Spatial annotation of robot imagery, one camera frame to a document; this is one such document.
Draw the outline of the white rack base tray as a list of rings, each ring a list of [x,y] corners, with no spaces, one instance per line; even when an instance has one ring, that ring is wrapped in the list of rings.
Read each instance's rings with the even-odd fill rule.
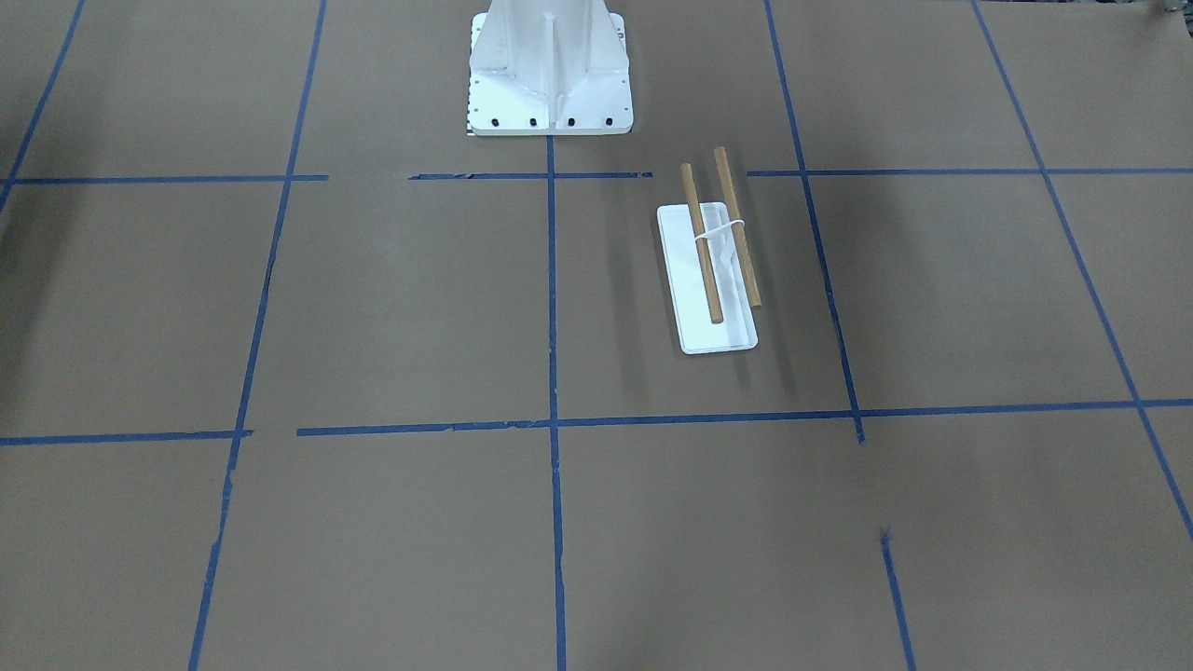
[[[692,229],[690,207],[656,210],[675,327],[686,355],[713,355],[758,347],[758,324],[730,218],[723,202],[703,202],[705,232]]]

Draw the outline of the lower wooden rack dowel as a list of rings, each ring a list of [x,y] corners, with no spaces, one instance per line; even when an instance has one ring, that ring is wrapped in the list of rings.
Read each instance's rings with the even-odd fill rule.
[[[705,229],[705,221],[703,216],[701,202],[697,192],[697,184],[694,180],[694,174],[692,165],[684,162],[680,165],[680,179],[684,187],[684,196],[687,208],[690,208],[690,224],[694,235],[700,235]],[[697,261],[700,271],[700,281],[705,293],[705,301],[707,306],[707,314],[710,314],[710,321],[712,324],[724,322],[723,309],[721,309],[721,293],[717,285],[713,264],[707,256],[707,247],[704,244],[697,247]]]

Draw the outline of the wooden rack dowel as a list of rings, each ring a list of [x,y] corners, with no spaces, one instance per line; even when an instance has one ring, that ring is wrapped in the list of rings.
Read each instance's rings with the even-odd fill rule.
[[[740,260],[742,281],[748,297],[748,303],[752,309],[758,309],[762,307],[758,271],[755,271],[754,267],[752,250],[744,230],[744,218],[741,210],[737,187],[734,183],[733,166],[730,166],[730,160],[724,144],[716,144],[713,148],[713,161],[721,180],[721,193],[723,195],[727,213],[730,218],[734,250],[736,251]]]
[[[690,224],[694,235],[700,235],[705,229],[705,221],[703,216],[701,202],[697,192],[697,184],[694,180],[694,174],[692,165],[684,162],[680,165],[680,179],[684,187],[684,196],[687,208],[690,208]],[[712,324],[724,322],[723,309],[721,309],[721,293],[717,285],[713,264],[707,256],[707,247],[704,244],[697,247],[697,261],[700,271],[700,281],[705,293],[705,301],[707,306],[707,314],[710,314],[710,321]]]

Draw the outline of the white rack centre support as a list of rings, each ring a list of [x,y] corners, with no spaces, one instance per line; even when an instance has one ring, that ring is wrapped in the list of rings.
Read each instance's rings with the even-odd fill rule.
[[[744,221],[742,218],[733,218],[725,222],[725,224],[715,226],[715,228],[705,230],[700,235],[694,235],[693,240],[697,242],[698,248],[701,244],[707,247],[707,256],[710,256],[713,267],[724,265],[725,267],[730,267],[730,272],[741,273],[737,234],[743,233],[743,228]]]

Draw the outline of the upper wooden rack dowel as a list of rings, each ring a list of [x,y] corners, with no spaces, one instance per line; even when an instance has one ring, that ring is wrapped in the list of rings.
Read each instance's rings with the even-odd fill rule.
[[[724,144],[716,144],[713,148],[713,161],[721,180],[721,193],[723,195],[727,213],[730,218],[734,250],[736,251],[740,260],[742,281],[748,297],[748,303],[752,309],[758,309],[762,307],[758,271],[755,271],[754,267],[752,250],[744,230],[744,218],[741,210],[737,187],[734,183],[733,166],[730,166],[730,160]]]

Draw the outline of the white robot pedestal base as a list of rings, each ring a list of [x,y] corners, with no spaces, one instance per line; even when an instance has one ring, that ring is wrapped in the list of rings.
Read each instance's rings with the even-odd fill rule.
[[[635,122],[624,17],[604,1],[493,1],[472,16],[466,131],[604,136]]]

